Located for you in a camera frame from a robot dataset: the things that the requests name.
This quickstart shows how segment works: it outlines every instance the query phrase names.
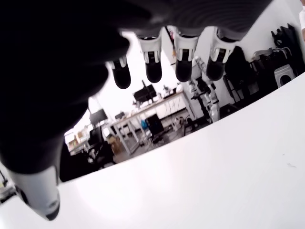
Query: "black robotic palm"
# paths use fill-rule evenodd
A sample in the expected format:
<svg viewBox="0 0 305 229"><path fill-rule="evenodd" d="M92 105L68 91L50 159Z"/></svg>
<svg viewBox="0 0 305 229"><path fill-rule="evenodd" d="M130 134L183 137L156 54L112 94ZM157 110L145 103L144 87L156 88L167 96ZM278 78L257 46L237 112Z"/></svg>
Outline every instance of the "black robotic palm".
<svg viewBox="0 0 305 229"><path fill-rule="evenodd" d="M213 25L221 41L238 41L270 1L114 0L107 6L86 1L54 2L39 10L2 7L0 159L24 202L49 220L58 214L56 175L63 135L82 117L88 98L104 85L105 62L126 55L129 42L120 36L120 29L151 38L162 26L174 25L179 36L188 38ZM176 48L188 52L187 61L192 60L193 48L184 43ZM221 50L214 48L211 59L223 67ZM177 77L187 80L189 70L185 72L180 77L178 70ZM27 131L22 137L21 126ZM27 185L42 177L48 179ZM46 193L37 187L52 188Z"/></svg>

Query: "white table surface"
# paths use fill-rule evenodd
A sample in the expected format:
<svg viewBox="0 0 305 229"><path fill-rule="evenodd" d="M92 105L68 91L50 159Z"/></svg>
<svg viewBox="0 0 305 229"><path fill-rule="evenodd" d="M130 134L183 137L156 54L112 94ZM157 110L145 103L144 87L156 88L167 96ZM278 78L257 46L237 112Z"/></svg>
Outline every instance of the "white table surface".
<svg viewBox="0 0 305 229"><path fill-rule="evenodd" d="M164 99L164 98L163 98L163 99L160 99L160 100L158 100L158 101L155 101L155 102L152 103L152 104L149 104L149 105L147 105L147 106L145 106L145 107L142 107L142 108L140 108L139 110L137 110L136 112L134 112L134 113L132 113L132 114L129 114L128 116L125 116L125 117L122 118L122 119L118 119L118 120L114 120L113 122L109 122L109 123L107 123L106 125L104 125L103 128L108 128L108 127L113 126L113 125L118 125L118 124L123 123L123 122L126 122L126 121L128 121L128 120L130 120L130 119L136 118L137 116L139 116L139 115L141 115L141 114L144 114L145 112L148 112L149 110L154 109L154 108L156 108L156 107L158 107L158 106L160 106L160 105L162 105L162 104L164 104L164 103L167 103L167 102L169 102L170 100L175 99L175 98L177 98L177 97L179 97L179 96L182 96L182 97L185 97L185 98L186 98L186 96L184 95L184 91L177 92L177 93L175 93L175 94L173 94L173 95L171 95L171 96L169 96L169 97L167 97L167 98L165 98L165 99ZM186 106L187 111L190 113L189 115L190 115L190 116L193 116L193 110L192 110L192 108L190 107L190 108L189 108L190 111L188 110L188 106L190 106L190 105L189 105L189 104L185 104L185 106Z"/></svg>
<svg viewBox="0 0 305 229"><path fill-rule="evenodd" d="M48 222L12 198L1 229L304 229L305 75L231 116L59 186Z"/></svg>

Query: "robotic hand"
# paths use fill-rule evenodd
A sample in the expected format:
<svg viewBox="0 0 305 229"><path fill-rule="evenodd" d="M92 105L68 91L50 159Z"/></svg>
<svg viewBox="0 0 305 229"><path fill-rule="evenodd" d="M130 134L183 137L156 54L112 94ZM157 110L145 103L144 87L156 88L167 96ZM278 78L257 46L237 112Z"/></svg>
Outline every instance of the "robotic hand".
<svg viewBox="0 0 305 229"><path fill-rule="evenodd" d="M21 200L47 220L60 208L57 191L64 133L83 116L88 98L108 77L111 62L120 88L131 82L121 31L139 38L151 82L162 75L162 26L177 28L176 76L191 77L196 45L215 26L207 76L222 77L235 41L241 40L271 0L114 0L62 2L40 10L1 8L0 160ZM213 104L213 86L206 98ZM211 117L217 109L210 107Z"/></svg>

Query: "cable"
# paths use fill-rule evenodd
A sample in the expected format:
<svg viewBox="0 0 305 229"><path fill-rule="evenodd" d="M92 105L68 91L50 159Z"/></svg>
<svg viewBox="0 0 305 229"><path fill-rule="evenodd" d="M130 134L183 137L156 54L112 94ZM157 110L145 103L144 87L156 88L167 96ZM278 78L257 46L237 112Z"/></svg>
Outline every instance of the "cable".
<svg viewBox="0 0 305 229"><path fill-rule="evenodd" d="M180 97L179 97L179 101L178 101L178 108L177 108L177 111L179 111L179 103L180 103Z"/></svg>
<svg viewBox="0 0 305 229"><path fill-rule="evenodd" d="M2 176L3 181L6 180L5 177L4 177L4 175L3 175L3 173L1 172L1 170L0 170L0 174L1 174L1 176Z"/></svg>
<svg viewBox="0 0 305 229"><path fill-rule="evenodd" d="M172 120L172 117L173 117L173 115L172 115L172 107L171 107L171 105L169 104L170 102L168 102L168 105L169 105L169 107L170 107L170 112L171 112L171 123L172 123L172 125L173 125L173 120Z"/></svg>
<svg viewBox="0 0 305 229"><path fill-rule="evenodd" d="M165 114L163 115L164 117L166 116L166 112L167 112L167 103L165 105L166 105L166 110L165 110Z"/></svg>
<svg viewBox="0 0 305 229"><path fill-rule="evenodd" d="M174 40L172 39L172 36L171 36L171 34L170 34L170 32L169 32L169 30L168 30L167 26L165 26L165 30L166 30L166 32L167 32L168 37L169 37L169 38L170 38L170 40L171 40L171 43L172 43L173 49L175 50L175 43L174 43Z"/></svg>
<svg viewBox="0 0 305 229"><path fill-rule="evenodd" d="M173 101L173 105L172 105L172 108L174 107L174 110L176 110L176 104L175 104L175 101Z"/></svg>

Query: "white wall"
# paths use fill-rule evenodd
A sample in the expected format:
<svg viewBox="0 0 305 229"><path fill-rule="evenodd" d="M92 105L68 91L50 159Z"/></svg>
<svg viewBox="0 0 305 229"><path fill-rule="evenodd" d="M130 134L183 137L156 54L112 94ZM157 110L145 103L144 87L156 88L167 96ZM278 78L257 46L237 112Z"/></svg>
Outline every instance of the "white wall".
<svg viewBox="0 0 305 229"><path fill-rule="evenodd" d="M299 23L299 12L301 10L302 4L299 0L274 0L258 18L243 40L237 43L237 45L242 47L246 60L251 61L251 57L255 51L275 48L271 31L276 31L276 29L280 26L287 27L287 23L295 26L296 30L299 31L300 43L302 49L304 50L303 56L305 57L305 44L302 41ZM208 61L213 31L213 27L205 28L199 38L195 52L195 55L200 56L205 62ZM168 58L172 59L172 47L168 45L164 47L164 51ZM224 106L228 103L234 103L222 79L215 82L215 85L220 106ZM200 107L196 103L193 103L193 105L196 113L199 113L200 111L198 111L198 109L200 110Z"/></svg>

